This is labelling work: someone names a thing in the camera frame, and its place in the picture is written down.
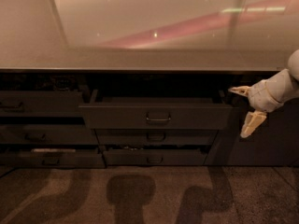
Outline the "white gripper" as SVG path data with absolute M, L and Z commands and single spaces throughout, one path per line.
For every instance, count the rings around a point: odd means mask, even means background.
M 240 136 L 248 138 L 254 131 L 266 120 L 267 114 L 283 106 L 283 103 L 277 101 L 266 86 L 266 79 L 255 83 L 253 86 L 231 87 L 229 92 L 248 96 L 249 104 L 255 109 L 254 112 L 248 112 L 241 129 Z

